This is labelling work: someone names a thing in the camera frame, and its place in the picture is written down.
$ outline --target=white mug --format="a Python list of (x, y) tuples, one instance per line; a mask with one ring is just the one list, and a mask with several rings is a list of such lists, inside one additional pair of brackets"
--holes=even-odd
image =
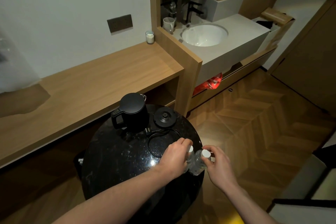
[(174, 24), (175, 24), (175, 19), (174, 18), (166, 17), (166, 18), (163, 19), (163, 28), (165, 29), (165, 31), (167, 31), (169, 33), (173, 33)]

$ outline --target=wooden floor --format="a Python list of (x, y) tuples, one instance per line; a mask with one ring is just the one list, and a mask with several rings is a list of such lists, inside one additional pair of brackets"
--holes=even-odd
[[(239, 184), (266, 209), (336, 124), (261, 69), (191, 112), (189, 121), (203, 144), (229, 156)], [(9, 216), (0, 224), (51, 223), (84, 200), (73, 178)], [(197, 200), (180, 224), (242, 223), (206, 173)]]

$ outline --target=black round table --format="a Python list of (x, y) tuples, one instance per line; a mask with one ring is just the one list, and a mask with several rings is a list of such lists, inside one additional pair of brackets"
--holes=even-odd
[[(149, 127), (159, 129), (153, 121), (154, 112), (161, 106), (146, 105), (149, 112)], [(193, 141), (194, 151), (202, 148), (201, 140), (191, 123), (178, 114), (176, 124), (172, 127), (181, 137)], [(156, 155), (178, 139), (170, 131), (164, 136), (153, 137), (149, 147)], [(160, 158), (148, 150), (148, 137), (145, 132), (132, 133), (127, 129), (114, 129), (108, 119), (95, 133), (86, 150), (82, 166), (82, 188), (85, 199), (135, 177), (159, 163)], [(204, 172), (193, 176), (189, 172), (174, 179), (157, 191), (129, 220), (175, 223), (187, 211), (196, 199), (204, 178)]]

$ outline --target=hand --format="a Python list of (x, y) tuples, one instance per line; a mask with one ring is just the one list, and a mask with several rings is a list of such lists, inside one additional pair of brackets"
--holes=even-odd
[(170, 144), (163, 153), (160, 163), (157, 165), (161, 170), (167, 172), (170, 180), (173, 180), (183, 174), (187, 167), (187, 148), (193, 145), (190, 139), (180, 138)]
[(212, 151), (216, 158), (215, 162), (212, 162), (202, 157), (202, 160), (207, 165), (208, 175), (212, 183), (223, 192), (238, 186), (236, 177), (232, 171), (230, 159), (224, 151), (213, 145), (205, 145), (203, 149)]

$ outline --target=plastic water bottle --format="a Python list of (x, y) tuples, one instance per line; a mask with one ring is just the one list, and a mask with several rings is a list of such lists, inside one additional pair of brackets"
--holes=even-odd
[(205, 157), (211, 160), (211, 153), (208, 150), (198, 150), (195, 153), (195, 157), (192, 165), (189, 167), (189, 172), (193, 175), (200, 175), (201, 172), (207, 167), (201, 157)]
[(187, 167), (185, 168), (184, 172), (187, 172), (188, 169), (190, 168), (190, 166), (192, 165), (192, 163), (194, 162), (194, 158), (195, 158), (195, 153), (194, 153), (194, 148), (192, 145), (190, 145), (187, 149), (187, 153), (188, 153), (188, 158), (187, 158)]

